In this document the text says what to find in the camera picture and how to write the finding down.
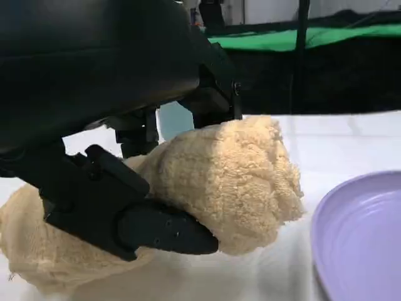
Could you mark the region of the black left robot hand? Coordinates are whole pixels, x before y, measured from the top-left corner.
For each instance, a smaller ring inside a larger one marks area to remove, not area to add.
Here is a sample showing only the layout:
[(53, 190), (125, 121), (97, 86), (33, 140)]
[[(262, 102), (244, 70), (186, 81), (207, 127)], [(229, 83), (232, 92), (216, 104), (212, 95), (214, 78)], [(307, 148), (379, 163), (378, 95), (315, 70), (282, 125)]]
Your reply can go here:
[(158, 141), (155, 111), (180, 102), (201, 128), (241, 118), (232, 63), (175, 1), (1, 2), (1, 175), (36, 187), (44, 220), (117, 257), (141, 246), (215, 253), (189, 213), (99, 145), (63, 137), (108, 125), (125, 157)]

